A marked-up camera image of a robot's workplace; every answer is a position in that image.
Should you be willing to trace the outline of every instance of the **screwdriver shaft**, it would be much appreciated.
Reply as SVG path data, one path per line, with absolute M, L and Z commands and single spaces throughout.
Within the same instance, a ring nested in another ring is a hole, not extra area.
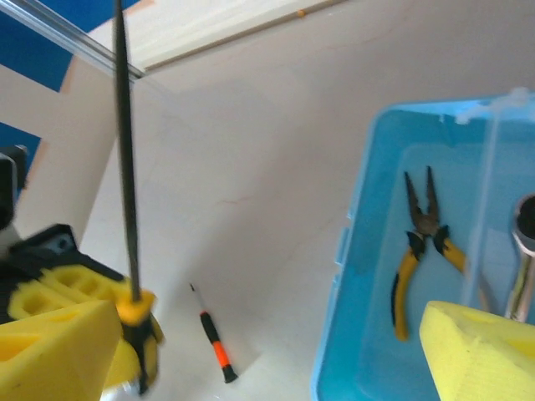
M 119 130 L 120 176 L 125 216 L 125 239 L 130 262 L 132 302 L 141 299 L 137 212 L 135 204 L 134 141 L 130 106 L 130 76 L 125 18 L 121 0 L 115 2 L 115 91 Z

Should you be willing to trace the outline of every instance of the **pliers jaw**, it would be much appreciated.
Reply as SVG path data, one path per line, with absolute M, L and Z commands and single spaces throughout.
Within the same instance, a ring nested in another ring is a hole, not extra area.
M 422 236 L 434 236 L 440 227 L 438 200 L 436 199 L 435 182 L 433 180 L 433 171 L 427 166 L 427 214 L 421 212 L 418 205 L 418 196 L 415 187 L 412 184 L 409 173 L 405 172 L 405 185 L 407 187 L 407 197 L 409 198 L 410 219 L 414 224 L 416 231 Z

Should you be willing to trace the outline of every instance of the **white table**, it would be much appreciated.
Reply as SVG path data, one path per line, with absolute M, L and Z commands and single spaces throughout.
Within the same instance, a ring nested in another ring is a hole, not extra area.
M 142 283 L 167 336 L 148 399 L 309 399 L 367 127 L 399 101 L 533 87 L 535 6 L 505 3 L 349 2 L 149 78 L 165 95 L 137 84 Z M 127 272 L 115 152 L 82 250 Z

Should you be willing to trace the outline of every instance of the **metal tool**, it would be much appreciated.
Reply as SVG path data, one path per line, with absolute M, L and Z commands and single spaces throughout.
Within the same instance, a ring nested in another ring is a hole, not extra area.
M 526 322 L 535 287 L 535 194 L 522 198 L 518 203 L 514 213 L 512 237 L 520 252 L 520 266 L 505 317 Z
M 231 383 L 237 379 L 237 374 L 234 372 L 234 369 L 230 363 L 230 359 L 227 356 L 227 351 L 221 343 L 219 334 L 217 334 L 216 325 L 211 319 L 210 313 L 206 310 L 204 301 L 202 300 L 201 294 L 196 291 L 193 284 L 190 283 L 191 290 L 195 293 L 199 306 L 201 307 L 201 323 L 204 328 L 204 332 L 210 340 L 211 345 L 214 347 L 214 352 L 216 353 L 217 360 L 223 371 L 223 376 L 225 377 L 225 383 Z
M 410 218 L 415 226 L 415 230 L 407 232 L 409 236 L 409 250 L 403 257 L 398 273 L 395 276 L 390 299 L 395 336 L 400 341 L 407 341 L 409 339 L 409 329 L 405 316 L 405 298 L 410 279 L 419 261 L 425 254 L 426 239 L 432 237 L 435 249 L 461 273 L 464 272 L 466 260 L 464 253 L 451 242 L 448 226 L 440 226 L 439 204 L 436 199 L 435 182 L 433 181 L 431 167 L 427 167 L 426 192 L 429 201 L 427 214 L 422 213 L 418 206 L 415 187 L 410 180 L 409 174 L 406 172 L 405 184 L 409 198 Z
M 135 203 L 134 140 L 130 105 L 130 74 L 126 46 L 125 16 L 122 0 L 115 0 L 115 94 L 119 130 L 120 175 L 123 190 L 125 237 L 130 261 L 130 296 L 117 301 L 123 336 L 135 350 L 140 362 L 139 379 L 129 388 L 144 394 L 158 374 L 158 345 L 163 334 L 151 309 L 152 292 L 141 290 L 138 251 L 138 227 Z

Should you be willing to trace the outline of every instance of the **orange screwdriver handle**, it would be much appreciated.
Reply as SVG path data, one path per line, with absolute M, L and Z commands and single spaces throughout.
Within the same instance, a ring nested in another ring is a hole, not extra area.
M 201 313 L 201 323 L 206 336 L 210 340 L 211 345 L 214 347 L 214 351 L 219 361 L 219 365 L 225 376 L 225 383 L 231 383 L 237 379 L 237 374 L 234 372 L 230 360 L 227 356 L 227 352 L 219 339 L 219 334 L 217 334 L 216 326 L 211 319 L 211 316 L 208 312 Z

